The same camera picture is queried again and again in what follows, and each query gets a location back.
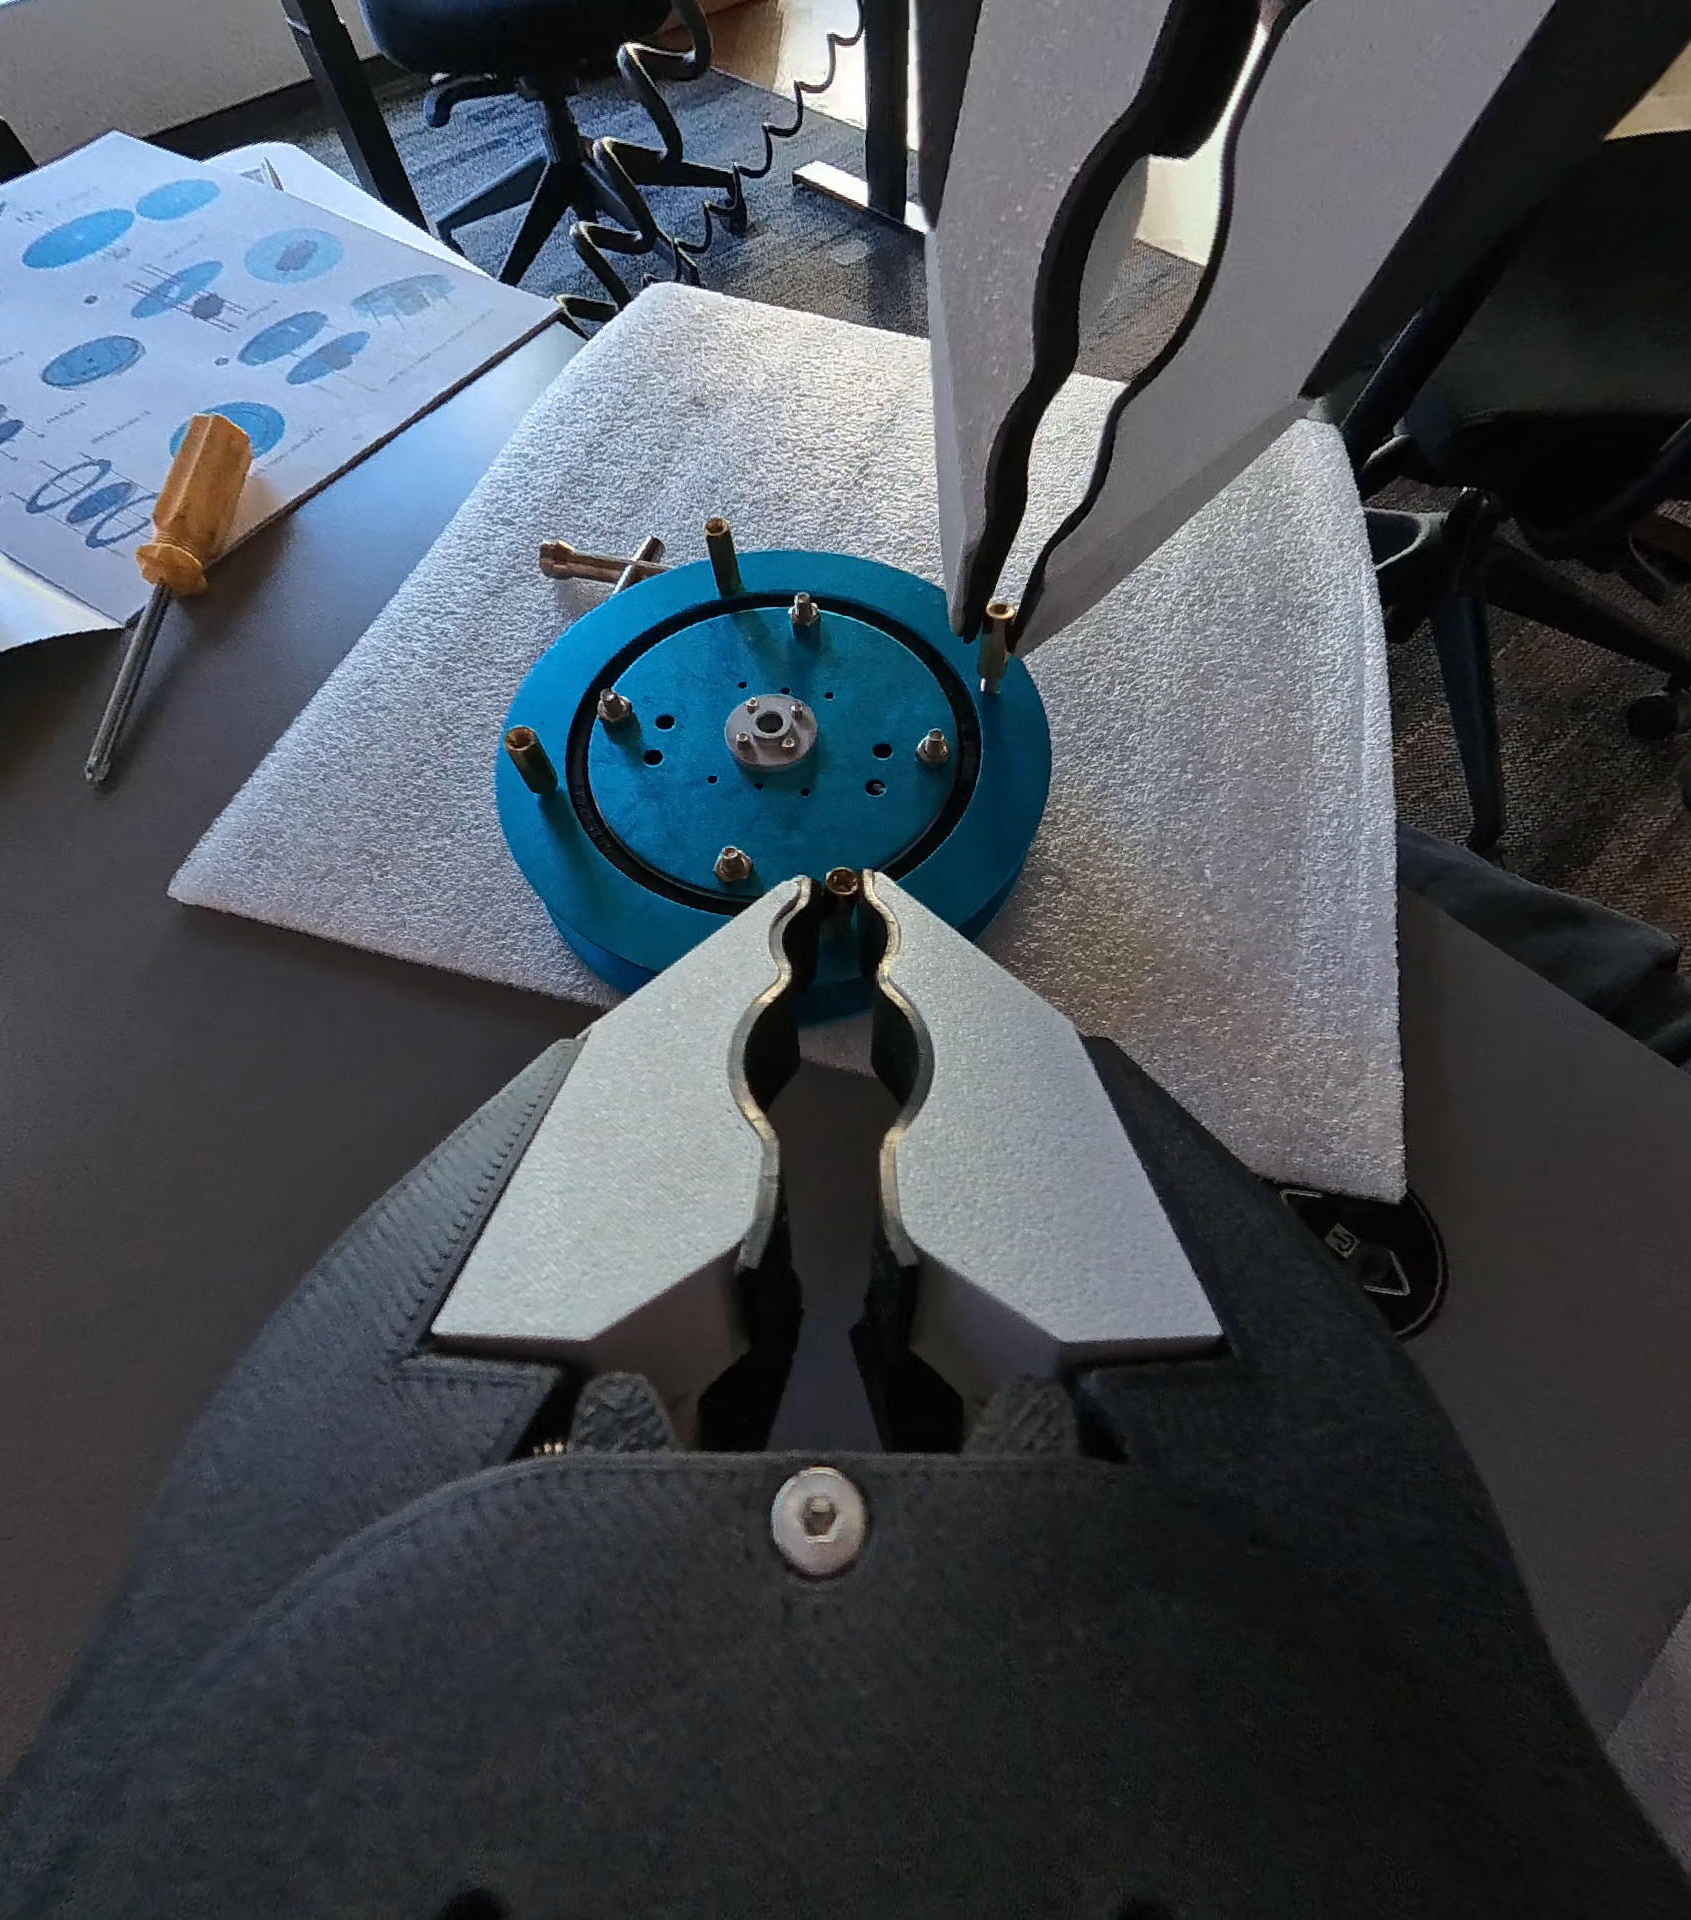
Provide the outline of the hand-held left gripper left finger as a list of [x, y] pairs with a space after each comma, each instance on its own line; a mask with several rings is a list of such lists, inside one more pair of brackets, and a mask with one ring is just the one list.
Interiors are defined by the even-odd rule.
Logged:
[[440, 1346], [636, 1373], [702, 1445], [766, 1445], [804, 1316], [768, 1108], [802, 1061], [822, 918], [794, 875], [592, 1024]]

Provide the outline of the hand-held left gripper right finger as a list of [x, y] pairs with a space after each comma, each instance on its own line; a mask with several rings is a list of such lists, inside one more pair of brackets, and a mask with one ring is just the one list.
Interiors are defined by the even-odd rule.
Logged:
[[856, 1325], [892, 1451], [952, 1451], [1012, 1379], [1215, 1349], [1221, 1324], [1072, 1020], [868, 872], [880, 1145]]

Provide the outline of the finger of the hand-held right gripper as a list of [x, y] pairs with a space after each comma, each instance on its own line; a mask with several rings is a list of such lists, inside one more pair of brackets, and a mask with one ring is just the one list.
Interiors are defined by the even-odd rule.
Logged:
[[1255, 72], [1169, 354], [1100, 438], [1026, 587], [1026, 656], [1102, 601], [1307, 408], [1307, 380], [1541, 26], [1545, 1], [1321, 1]]
[[1110, 202], [1185, 100], [1209, 127], [1209, 7], [920, 4], [916, 27], [944, 572], [954, 630], [976, 633]]

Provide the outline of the blue round base plate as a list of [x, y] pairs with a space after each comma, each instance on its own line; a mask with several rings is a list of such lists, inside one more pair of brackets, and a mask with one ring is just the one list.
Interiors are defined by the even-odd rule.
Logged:
[[1028, 670], [982, 675], [940, 586], [808, 548], [704, 558], [578, 615], [504, 720], [496, 806], [576, 956], [634, 991], [776, 883], [890, 875], [966, 937], [1020, 881], [1052, 746]]

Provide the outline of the metal socket wrench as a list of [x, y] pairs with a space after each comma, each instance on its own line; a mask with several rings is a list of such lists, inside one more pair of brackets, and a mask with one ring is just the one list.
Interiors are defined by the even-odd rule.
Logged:
[[544, 539], [538, 549], [540, 572], [550, 579], [606, 584], [614, 591], [642, 584], [666, 572], [666, 543], [652, 536], [634, 556], [608, 556], [580, 549], [570, 539]]

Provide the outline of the black metal desk leg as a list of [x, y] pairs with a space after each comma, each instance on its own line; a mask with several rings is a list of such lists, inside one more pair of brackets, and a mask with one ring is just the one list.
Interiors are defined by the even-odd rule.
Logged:
[[864, 26], [864, 177], [830, 161], [798, 165], [794, 183], [888, 227], [926, 234], [920, 203], [908, 195], [910, 9], [906, 1], [860, 1]]
[[334, 1], [282, 1], [320, 100], [352, 170], [380, 203], [430, 232], [426, 209], [392, 140], [366, 62]]

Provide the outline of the round black desk button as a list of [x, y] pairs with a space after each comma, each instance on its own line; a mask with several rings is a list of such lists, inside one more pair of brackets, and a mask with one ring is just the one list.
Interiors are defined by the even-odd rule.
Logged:
[[1431, 1212], [1413, 1190], [1395, 1203], [1303, 1185], [1277, 1192], [1337, 1256], [1397, 1337], [1423, 1331], [1445, 1297], [1447, 1256]]

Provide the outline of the dark grey desk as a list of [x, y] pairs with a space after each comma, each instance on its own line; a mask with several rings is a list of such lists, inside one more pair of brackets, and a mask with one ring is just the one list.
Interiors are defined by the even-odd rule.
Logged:
[[[108, 638], [0, 654], [0, 1780], [202, 1410], [330, 1241], [580, 1009], [174, 902], [170, 875], [574, 356], [558, 325], [232, 558], [84, 782]], [[1691, 1599], [1625, 1361], [1625, 1144], [1673, 1067], [1401, 902], [1409, 1347], [1593, 1723]]]

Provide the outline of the white foam sheet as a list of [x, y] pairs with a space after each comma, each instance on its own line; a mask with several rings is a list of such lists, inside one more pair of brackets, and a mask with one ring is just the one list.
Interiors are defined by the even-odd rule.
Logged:
[[[938, 578], [928, 345], [660, 286], [590, 344], [170, 896], [574, 1001], [616, 991], [504, 848], [502, 714], [580, 612], [566, 536]], [[1337, 430], [1299, 420], [1030, 656], [1050, 803], [988, 952], [1269, 1180], [1403, 1190], [1385, 638]]]

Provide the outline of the black chair base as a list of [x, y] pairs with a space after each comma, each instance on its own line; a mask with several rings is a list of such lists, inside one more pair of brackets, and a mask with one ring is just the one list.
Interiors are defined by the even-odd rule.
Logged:
[[[696, 255], [710, 238], [684, 242], [660, 227], [646, 185], [726, 189], [708, 206], [736, 234], [748, 229], [748, 206], [736, 167], [686, 156], [682, 130], [660, 80], [694, 81], [714, 62], [714, 36], [696, 1], [368, 1], [368, 26], [384, 53], [412, 74], [430, 74], [426, 120], [448, 123], [460, 100], [516, 92], [544, 107], [546, 148], [474, 195], [452, 203], [438, 236], [456, 246], [464, 223], [524, 206], [522, 229], [498, 276], [522, 284], [526, 270], [568, 214], [572, 246], [610, 293], [586, 304], [594, 317], [628, 306], [632, 292], [608, 253], [670, 252], [674, 271], [698, 278]], [[570, 107], [578, 84], [608, 59], [644, 105], [660, 148], [606, 136], [588, 140]]]

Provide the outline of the person's dark trousers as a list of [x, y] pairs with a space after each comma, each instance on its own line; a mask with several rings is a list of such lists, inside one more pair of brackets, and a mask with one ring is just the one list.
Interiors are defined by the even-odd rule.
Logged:
[[1403, 888], [1691, 1076], [1691, 976], [1667, 931], [1397, 823]]

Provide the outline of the printed instruction manual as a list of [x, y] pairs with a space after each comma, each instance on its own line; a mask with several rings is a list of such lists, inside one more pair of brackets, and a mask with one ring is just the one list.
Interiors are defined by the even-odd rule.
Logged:
[[122, 132], [0, 185], [0, 652], [142, 607], [196, 415], [252, 444], [236, 543], [552, 317], [414, 227]]

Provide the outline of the yellow handled screwdriver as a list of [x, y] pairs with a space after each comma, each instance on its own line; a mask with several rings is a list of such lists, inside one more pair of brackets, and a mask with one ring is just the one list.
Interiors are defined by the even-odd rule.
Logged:
[[176, 600], [206, 589], [206, 572], [232, 536], [252, 465], [248, 431], [222, 412], [194, 415], [152, 514], [152, 538], [138, 548], [138, 569], [152, 595], [134, 622], [86, 761], [86, 778], [108, 780], [160, 630]]

